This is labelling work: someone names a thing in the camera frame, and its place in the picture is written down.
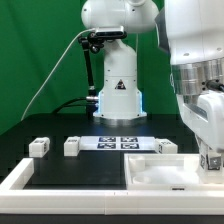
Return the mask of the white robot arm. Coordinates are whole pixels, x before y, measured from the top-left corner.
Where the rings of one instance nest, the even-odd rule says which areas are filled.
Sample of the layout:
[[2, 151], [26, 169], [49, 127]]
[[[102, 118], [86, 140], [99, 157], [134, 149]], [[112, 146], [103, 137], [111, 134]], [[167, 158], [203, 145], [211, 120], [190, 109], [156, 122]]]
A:
[[157, 31], [170, 54], [171, 84], [183, 122], [195, 133], [200, 166], [224, 167], [224, 0], [87, 0], [84, 26], [92, 52], [104, 51], [104, 87], [95, 119], [115, 125], [144, 117], [137, 89], [137, 52], [128, 34]]

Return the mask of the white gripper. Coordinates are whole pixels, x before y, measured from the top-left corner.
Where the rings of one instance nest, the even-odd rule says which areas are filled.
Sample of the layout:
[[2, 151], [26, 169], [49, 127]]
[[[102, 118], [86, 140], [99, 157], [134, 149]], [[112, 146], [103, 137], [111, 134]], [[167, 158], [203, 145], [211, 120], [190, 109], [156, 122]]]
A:
[[[177, 95], [183, 122], [206, 146], [217, 153], [224, 153], [224, 93], [206, 91], [186, 103], [183, 95]], [[221, 157], [208, 155], [209, 170], [221, 168]]]

